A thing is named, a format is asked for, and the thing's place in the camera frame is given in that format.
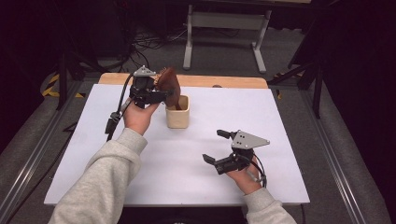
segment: white stand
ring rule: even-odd
[[[265,65],[262,60],[260,47],[267,30],[268,22],[271,17],[271,10],[267,10],[265,15],[241,15],[227,13],[210,13],[210,12],[193,12],[192,5],[189,5],[189,14],[187,17],[187,44],[184,53],[183,68],[191,68],[192,55],[192,27],[212,27],[212,28],[229,28],[258,30],[259,36],[256,42],[253,42],[252,48],[256,58],[259,71],[265,73]]]

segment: human arm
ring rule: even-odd
[[[249,224],[289,224],[296,223],[291,215],[282,207],[282,202],[275,200],[270,192],[248,174],[256,177],[259,171],[250,165],[241,171],[231,171],[227,175],[244,192],[247,204],[247,222]]]
[[[91,158],[82,177],[56,205],[49,223],[117,223],[128,185],[141,166],[140,153],[147,145],[142,135],[157,107],[128,106],[120,137],[106,142]]]

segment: metal stand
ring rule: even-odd
[[[187,16],[187,44],[184,53],[183,68],[185,70],[191,68],[192,27],[229,28],[259,31],[257,41],[253,42],[251,46],[259,71],[265,73],[266,69],[260,48],[271,17],[271,12],[271,10],[267,10],[265,15],[193,12],[192,5],[189,5],[189,14]]]
[[[281,77],[274,78],[270,81],[267,81],[268,85],[276,85],[277,83],[286,80],[290,77],[293,77],[301,72],[304,72],[303,76],[297,83],[297,87],[299,90],[308,90],[309,86],[315,80],[315,89],[314,89],[314,99],[312,108],[314,110],[315,116],[317,119],[320,119],[319,115],[319,105],[320,105],[320,95],[321,95],[321,87],[323,81],[323,73],[319,63],[306,63],[300,65],[289,72],[285,73]]]

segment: black cable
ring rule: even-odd
[[[131,73],[131,74],[126,78],[125,83],[124,83],[124,85],[123,85],[123,87],[122,87],[121,97],[120,97],[119,106],[118,106],[118,108],[117,108],[117,111],[116,111],[116,112],[113,112],[113,113],[111,114],[111,116],[110,116],[110,118],[111,118],[111,119],[113,120],[113,122],[114,122],[113,125],[115,125],[115,126],[114,126],[113,129],[110,128],[109,133],[108,133],[108,136],[107,136],[107,142],[110,141],[111,138],[113,137],[113,134],[114,134],[114,132],[116,131],[117,125],[119,124],[120,119],[122,118],[122,115],[120,116],[120,112],[121,112],[123,97],[124,97],[124,95],[125,95],[125,90],[126,90],[126,87],[128,86],[129,80],[131,79],[131,77],[132,77],[133,75],[134,75],[134,74]]]
[[[74,130],[70,130],[70,128],[77,126],[77,122],[73,123],[72,125],[66,127],[65,129],[63,129],[63,132],[68,132],[70,133],[69,136],[66,139],[66,142],[64,142],[64,145],[62,146],[62,149],[58,152],[58,154],[55,157],[55,160],[52,162],[52,164],[49,166],[49,168],[47,169],[47,171],[41,176],[41,178],[38,180],[38,182],[33,186],[33,188],[27,193],[26,197],[20,202],[18,203],[18,205],[14,208],[14,210],[12,211],[11,215],[8,217],[6,223],[8,224],[12,218],[15,217],[15,215],[17,215],[17,213],[20,211],[20,209],[23,207],[23,205],[26,203],[26,201],[29,199],[29,197],[33,194],[33,192],[35,192],[35,189],[37,189],[37,187],[41,184],[41,182],[44,180],[44,178],[48,175],[48,173],[50,172],[50,170],[52,170],[52,167],[55,165],[56,161],[59,160],[59,158],[61,157],[62,153],[64,152],[64,150],[66,149],[67,144],[69,143],[70,139],[73,136]]]
[[[247,158],[245,156],[241,156],[239,154],[236,154],[235,156],[236,156],[236,158],[243,159],[244,161],[247,161],[248,163],[250,163],[254,167],[256,167],[256,169],[259,171],[260,176],[262,178],[262,186],[266,188],[267,187],[267,176],[265,175],[264,170],[261,169],[260,166],[256,162],[254,162],[253,160],[250,160],[249,158]]]
[[[304,205],[301,203],[301,213],[303,214],[303,224],[305,224],[305,210],[304,210]]]
[[[143,56],[143,58],[146,60],[146,65],[147,65],[147,67],[149,67],[149,60],[148,60],[148,58],[146,58],[146,56],[143,54],[143,53],[141,53],[141,52],[139,52],[138,50],[136,51],[136,54],[137,55],[142,55]]]

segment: cable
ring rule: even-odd
[[[263,169],[263,168],[260,168],[260,166],[259,166],[256,162],[254,162],[253,160],[250,160],[249,158],[247,158],[247,157],[245,157],[245,156],[241,156],[241,155],[239,155],[239,154],[235,154],[235,156],[236,156],[236,158],[243,159],[244,161],[247,161],[248,163],[250,163],[250,164],[252,164],[254,167],[256,167],[256,169],[259,171],[260,176],[261,176],[261,178],[262,178],[262,186],[266,188],[266,187],[267,187],[267,176],[265,175],[264,169]]]
[[[125,94],[126,87],[128,86],[129,80],[131,79],[131,77],[132,77],[133,75],[134,75],[134,74],[131,73],[131,74],[126,78],[125,83],[124,83],[124,85],[123,85],[123,87],[122,87],[122,93],[121,93],[121,97],[120,97],[119,106],[118,106],[118,108],[117,108],[117,111],[111,113],[110,119],[109,119],[108,122],[107,122],[107,126],[106,126],[106,132],[107,132],[107,130],[108,130],[107,142],[110,141],[111,138],[113,137],[113,134],[114,134],[114,132],[116,131],[117,125],[119,124],[120,119],[122,118],[122,115],[123,115],[123,114],[120,115],[120,112],[121,112],[123,97],[124,97],[124,94]]]
[[[70,125],[70,126],[66,127],[65,129],[63,129],[63,132],[65,132],[65,133],[68,132],[70,134],[67,137],[66,142],[64,142],[64,145],[62,146],[62,149],[58,152],[58,154],[55,157],[55,160],[49,166],[47,171],[41,176],[41,178],[38,180],[38,182],[27,193],[26,197],[14,208],[14,210],[11,213],[11,215],[8,217],[8,219],[6,221],[7,224],[11,222],[12,218],[14,218],[15,215],[17,215],[17,213],[20,211],[20,209],[23,207],[23,205],[26,203],[26,201],[29,199],[29,197],[33,194],[33,192],[35,192],[35,189],[41,184],[41,182],[44,180],[44,178],[47,176],[47,174],[50,172],[50,170],[52,170],[52,167],[55,165],[56,161],[59,160],[59,158],[61,157],[62,153],[66,149],[67,144],[69,143],[70,139],[73,136],[74,130],[70,130],[70,129],[72,127],[76,127],[76,126],[77,126],[77,122],[74,122],[72,125]]]
[[[304,210],[304,205],[301,203],[301,213],[303,214],[303,224],[305,224],[305,210]]]

